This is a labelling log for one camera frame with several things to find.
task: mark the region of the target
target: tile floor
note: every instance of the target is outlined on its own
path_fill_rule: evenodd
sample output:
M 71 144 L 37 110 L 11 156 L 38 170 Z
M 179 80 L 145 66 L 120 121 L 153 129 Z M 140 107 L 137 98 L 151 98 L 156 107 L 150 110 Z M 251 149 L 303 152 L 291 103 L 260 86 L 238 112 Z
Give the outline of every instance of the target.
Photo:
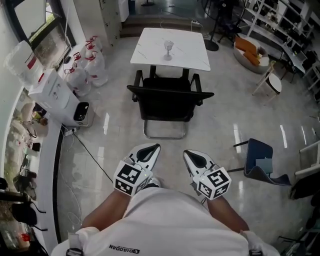
M 194 117 L 187 124 L 187 136 L 178 141 L 149 140 L 143 135 L 139 105 L 132 102 L 132 95 L 126 88 L 132 85 L 136 70 L 143 70 L 145 77 L 149 75 L 148 66 L 130 64 L 137 42 L 138 38 L 119 41 L 113 56 L 108 58 L 109 82 L 82 99 L 92 102 L 96 116 L 92 127 L 82 128 L 77 134 L 111 177 L 119 161 L 134 146 L 160 143 L 161 152 L 154 173 L 164 179 L 168 188 L 196 197 L 189 185 L 191 178 L 183 161 L 183 150 L 205 152 L 229 170 L 244 165 L 246 148 L 237 152 L 233 148 L 235 142 L 255 138 L 273 147 L 273 175 L 288 174 L 291 182 L 296 182 L 294 172 L 301 169 L 299 149 L 316 141 L 313 129 L 319 130 L 317 120 L 310 117 L 317 115 L 317 105 L 298 76 L 290 84 L 291 74 L 288 74 L 282 81 L 282 93 L 263 106 L 268 97 L 262 90 L 252 96 L 260 75 L 238 63 L 227 41 L 220 45 L 219 51 L 208 51 L 210 72 L 190 72 L 190 76 L 194 72 L 200 75 L 202 91 L 214 92 L 215 96 L 195 109 Z M 283 72 L 277 65 L 276 74 L 281 76 Z M 160 66 L 157 73 L 179 77 L 182 70 Z M 179 132 L 179 123 L 150 122 L 152 135 Z M 72 137 L 66 137 L 60 172 L 79 201 L 83 220 L 113 191 L 113 186 L 83 146 L 75 140 L 69 149 L 71 143 Z M 58 219 L 65 240 L 68 232 L 78 230 L 81 224 L 69 220 L 78 222 L 72 214 L 79 216 L 78 205 L 62 176 L 58 177 Z M 231 173 L 231 178 L 231 188 L 225 197 L 266 242 L 273 243 L 280 235 L 294 237 L 305 225 L 312 210 L 310 198 L 289 200 L 290 188 L 247 179 L 242 172 Z

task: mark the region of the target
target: orange cushion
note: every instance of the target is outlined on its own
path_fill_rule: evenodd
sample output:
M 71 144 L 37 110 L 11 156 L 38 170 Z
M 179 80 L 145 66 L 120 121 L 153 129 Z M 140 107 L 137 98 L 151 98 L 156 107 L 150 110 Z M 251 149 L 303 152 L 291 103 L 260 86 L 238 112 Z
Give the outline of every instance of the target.
M 235 37 L 235 47 L 244 52 L 249 51 L 252 55 L 257 56 L 256 46 L 241 37 Z
M 256 56 L 254 56 L 251 52 L 249 52 L 248 50 L 244 53 L 243 55 L 244 57 L 246 57 L 251 63 L 252 65 L 254 65 L 255 67 L 259 66 L 260 61 L 257 59 Z

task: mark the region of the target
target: white t-shirt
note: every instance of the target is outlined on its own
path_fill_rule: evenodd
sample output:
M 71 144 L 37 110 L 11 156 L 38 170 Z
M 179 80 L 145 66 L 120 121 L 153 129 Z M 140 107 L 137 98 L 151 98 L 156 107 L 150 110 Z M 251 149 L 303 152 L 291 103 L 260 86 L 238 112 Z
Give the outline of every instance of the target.
M 99 232 L 80 229 L 85 256 L 247 256 L 248 242 L 214 219 L 196 199 L 170 189 L 141 190 L 123 219 Z M 52 256 L 64 256 L 64 241 Z

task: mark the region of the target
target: white sneaker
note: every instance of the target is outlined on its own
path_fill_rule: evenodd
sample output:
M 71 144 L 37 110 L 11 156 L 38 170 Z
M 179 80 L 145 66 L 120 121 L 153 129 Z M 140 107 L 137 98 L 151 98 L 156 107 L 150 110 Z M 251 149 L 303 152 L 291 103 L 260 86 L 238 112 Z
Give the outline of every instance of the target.
M 149 180 L 148 184 L 155 184 L 155 185 L 157 185 L 159 188 L 161 188 L 161 182 L 160 182 L 160 180 L 159 180 L 158 178 L 156 178 L 155 176 L 153 176 L 153 177 Z

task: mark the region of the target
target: blue chair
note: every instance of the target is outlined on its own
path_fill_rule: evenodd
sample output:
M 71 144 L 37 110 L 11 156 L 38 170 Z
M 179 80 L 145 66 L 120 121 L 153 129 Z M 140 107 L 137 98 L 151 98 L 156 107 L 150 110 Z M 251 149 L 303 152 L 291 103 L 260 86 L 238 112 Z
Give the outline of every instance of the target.
M 250 179 L 254 179 L 261 182 L 267 182 L 273 185 L 291 186 L 287 174 L 284 174 L 278 178 L 271 178 L 270 174 L 272 173 L 272 170 L 267 170 L 267 168 L 263 170 L 261 166 L 257 165 L 257 160 L 272 159 L 274 151 L 271 146 L 254 138 L 251 138 L 247 141 L 233 145 L 233 147 L 235 148 L 245 144 L 248 144 L 248 149 L 246 152 L 246 160 L 244 167 L 228 170 L 228 173 L 243 171 L 244 176 Z

